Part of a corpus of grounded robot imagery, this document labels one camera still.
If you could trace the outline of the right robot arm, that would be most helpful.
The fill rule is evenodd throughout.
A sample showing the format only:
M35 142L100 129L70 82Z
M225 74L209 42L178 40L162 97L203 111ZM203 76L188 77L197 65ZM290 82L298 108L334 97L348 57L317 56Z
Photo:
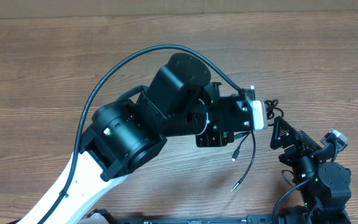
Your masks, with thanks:
M291 168L294 186L276 202L273 223L350 223L345 211L351 198L351 171L335 160L347 137L330 129L320 146L281 116L273 122L270 147L283 148L278 159Z

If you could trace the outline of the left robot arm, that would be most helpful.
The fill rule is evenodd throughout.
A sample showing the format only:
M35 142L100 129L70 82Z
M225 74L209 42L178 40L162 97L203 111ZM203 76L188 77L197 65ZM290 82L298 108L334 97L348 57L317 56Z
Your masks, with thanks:
M149 86L138 86L98 109L83 132L78 154L22 223L76 223L107 192L156 157L168 137L194 135L198 147L221 147L236 132L267 125L254 90L219 94L204 62L170 57Z

